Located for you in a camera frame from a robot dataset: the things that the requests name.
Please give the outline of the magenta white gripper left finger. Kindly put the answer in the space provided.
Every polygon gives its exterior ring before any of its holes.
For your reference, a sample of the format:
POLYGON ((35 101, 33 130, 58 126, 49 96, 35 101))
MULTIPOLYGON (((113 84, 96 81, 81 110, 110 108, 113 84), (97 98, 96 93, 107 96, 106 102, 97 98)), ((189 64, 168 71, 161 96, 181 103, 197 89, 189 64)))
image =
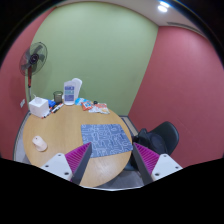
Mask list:
POLYGON ((92 154, 92 144, 87 143, 67 154, 57 153, 42 169, 79 185, 92 154))

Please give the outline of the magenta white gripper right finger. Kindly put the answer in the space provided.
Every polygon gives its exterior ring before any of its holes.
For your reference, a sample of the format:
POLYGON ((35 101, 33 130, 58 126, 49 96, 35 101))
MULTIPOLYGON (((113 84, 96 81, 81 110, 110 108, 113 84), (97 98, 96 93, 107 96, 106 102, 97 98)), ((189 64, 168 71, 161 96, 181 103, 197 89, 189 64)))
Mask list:
POLYGON ((182 169, 168 154, 159 155, 137 143, 133 144, 133 156, 145 185, 182 169))

